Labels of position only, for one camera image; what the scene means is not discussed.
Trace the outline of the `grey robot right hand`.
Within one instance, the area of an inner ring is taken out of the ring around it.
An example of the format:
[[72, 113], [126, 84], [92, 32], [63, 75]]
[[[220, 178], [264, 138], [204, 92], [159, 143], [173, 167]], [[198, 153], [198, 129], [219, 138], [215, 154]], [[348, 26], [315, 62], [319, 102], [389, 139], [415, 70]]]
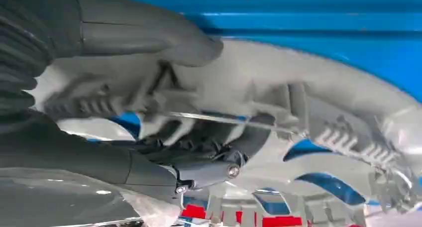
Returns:
[[222, 49], [183, 15], [133, 0], [0, 0], [1, 168], [66, 170], [176, 204], [168, 170], [62, 131], [29, 91], [58, 58], [158, 53], [200, 67]]

